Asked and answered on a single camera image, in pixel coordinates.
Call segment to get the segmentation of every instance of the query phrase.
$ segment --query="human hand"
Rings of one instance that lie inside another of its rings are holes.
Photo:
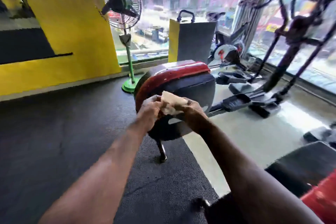
[[[188,101],[186,105],[174,105],[174,108],[178,111],[183,111],[185,123],[194,132],[201,134],[208,127],[210,120],[198,102],[188,98],[184,99]]]
[[[161,108],[165,103],[161,102],[161,96],[154,95],[143,101],[136,117],[136,122],[141,123],[146,132],[154,127],[155,121],[162,115]]]

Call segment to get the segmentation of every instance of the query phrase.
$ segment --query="gym floor mat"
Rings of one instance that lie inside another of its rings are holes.
[[[36,223],[135,118],[125,78],[0,103],[0,223]],[[182,138],[164,142],[167,162],[146,136],[114,223],[206,223],[191,211],[217,194]]]

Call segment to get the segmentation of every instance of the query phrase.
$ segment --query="floor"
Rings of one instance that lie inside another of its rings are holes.
[[[215,100],[231,95],[228,86],[217,85]],[[262,119],[248,108],[211,118],[246,154],[262,168],[304,145],[302,136],[336,120],[336,107],[294,87],[281,111]],[[207,145],[196,133],[183,137],[218,196],[230,191],[220,167]]]

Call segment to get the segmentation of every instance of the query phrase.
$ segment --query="person's right hand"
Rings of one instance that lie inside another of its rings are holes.
[[[188,101],[186,105],[174,105],[178,111],[184,112],[184,121],[196,133],[201,134],[209,126],[209,118],[202,110],[200,104],[194,100],[184,98]]]

